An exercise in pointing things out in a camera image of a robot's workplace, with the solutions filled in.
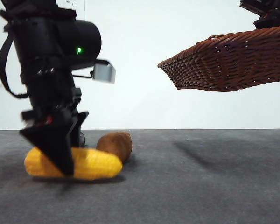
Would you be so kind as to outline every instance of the wicker basket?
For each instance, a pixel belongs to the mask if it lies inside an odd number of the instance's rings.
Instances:
[[[280,81],[280,27],[213,35],[167,59],[177,89],[236,91]]]

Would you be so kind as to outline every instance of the brown potato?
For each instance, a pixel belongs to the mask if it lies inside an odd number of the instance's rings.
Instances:
[[[96,149],[112,153],[124,162],[132,152],[132,139],[127,132],[111,132],[98,140]]]

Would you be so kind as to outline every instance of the white wall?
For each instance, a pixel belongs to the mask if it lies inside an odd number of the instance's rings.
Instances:
[[[116,83],[76,79],[83,129],[280,128],[280,82],[236,92],[177,90],[157,64],[212,34],[254,29],[257,16],[239,0],[86,0],[86,20],[102,36],[99,58],[117,71]],[[6,34],[0,18],[0,47]],[[12,90],[24,92],[12,49],[7,67]],[[20,129],[28,100],[0,83],[0,129]]]

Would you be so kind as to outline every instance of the corn cob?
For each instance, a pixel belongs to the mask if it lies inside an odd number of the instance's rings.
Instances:
[[[116,176],[122,169],[120,159],[110,153],[91,148],[71,148],[76,179],[95,180]],[[32,176],[64,177],[56,166],[38,148],[32,148],[24,161]]]

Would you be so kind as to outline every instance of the gray carpet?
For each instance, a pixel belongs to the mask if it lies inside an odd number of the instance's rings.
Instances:
[[[280,224],[280,130],[130,134],[121,173],[82,182],[27,175],[30,145],[0,131],[0,224]]]

